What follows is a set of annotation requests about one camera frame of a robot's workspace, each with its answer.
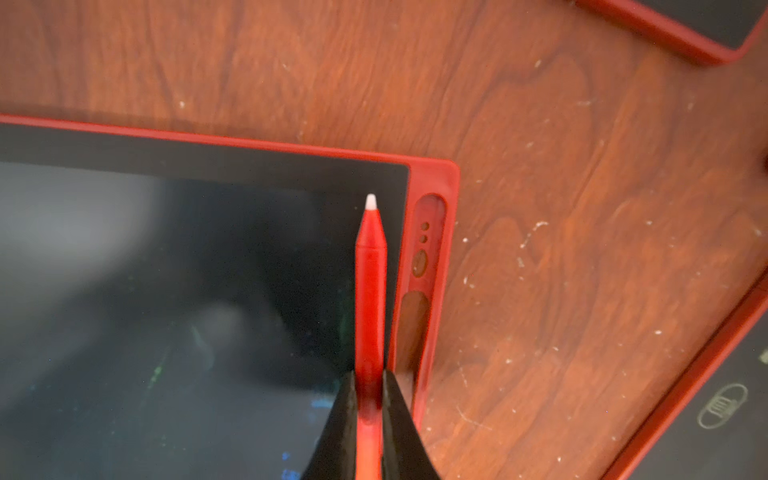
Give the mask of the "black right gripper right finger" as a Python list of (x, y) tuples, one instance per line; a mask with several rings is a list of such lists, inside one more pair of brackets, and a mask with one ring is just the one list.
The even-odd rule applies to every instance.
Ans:
[(386, 480), (440, 480), (395, 375), (382, 377), (382, 472)]

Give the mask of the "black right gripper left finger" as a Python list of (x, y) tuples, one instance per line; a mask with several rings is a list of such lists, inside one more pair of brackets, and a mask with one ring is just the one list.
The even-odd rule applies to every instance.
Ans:
[(353, 480), (356, 477), (358, 398), (348, 372), (301, 480)]

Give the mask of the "red stylus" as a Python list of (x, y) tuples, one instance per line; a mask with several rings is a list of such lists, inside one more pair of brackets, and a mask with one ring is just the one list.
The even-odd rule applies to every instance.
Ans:
[(387, 243), (377, 199), (366, 196), (355, 245), (357, 479), (380, 479)]

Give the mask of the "red tablet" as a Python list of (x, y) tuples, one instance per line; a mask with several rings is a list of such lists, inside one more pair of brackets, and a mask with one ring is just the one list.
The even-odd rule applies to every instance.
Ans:
[(767, 476), (767, 278), (700, 350), (607, 479)]
[(447, 160), (5, 115), (1, 475), (300, 479), (355, 375), (355, 245), (387, 243), (384, 370), (418, 430)]
[(584, 0), (577, 4), (704, 65), (740, 59), (767, 25), (767, 3), (762, 0)]

